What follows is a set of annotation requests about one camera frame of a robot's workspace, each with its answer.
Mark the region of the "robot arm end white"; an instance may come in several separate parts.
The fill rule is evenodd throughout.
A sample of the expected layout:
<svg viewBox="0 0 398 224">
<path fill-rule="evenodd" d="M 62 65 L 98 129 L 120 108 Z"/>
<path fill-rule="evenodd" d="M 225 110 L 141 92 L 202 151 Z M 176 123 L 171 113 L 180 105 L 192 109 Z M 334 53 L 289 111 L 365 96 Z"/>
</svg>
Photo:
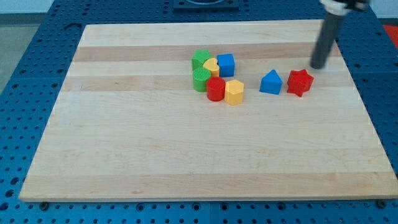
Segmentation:
<svg viewBox="0 0 398 224">
<path fill-rule="evenodd" d="M 345 16 L 350 11 L 365 11 L 370 0 L 320 0 L 325 10 L 336 16 Z"/>
</svg>

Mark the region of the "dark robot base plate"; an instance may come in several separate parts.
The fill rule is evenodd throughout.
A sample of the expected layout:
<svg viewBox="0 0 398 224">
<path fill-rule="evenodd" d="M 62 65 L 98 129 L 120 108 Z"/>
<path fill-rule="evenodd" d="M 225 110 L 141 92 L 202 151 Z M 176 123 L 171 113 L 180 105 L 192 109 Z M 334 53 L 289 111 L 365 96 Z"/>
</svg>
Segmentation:
<svg viewBox="0 0 398 224">
<path fill-rule="evenodd" d="M 174 12 L 185 12 L 189 10 L 238 10 L 239 0 L 173 0 L 172 8 Z"/>
</svg>

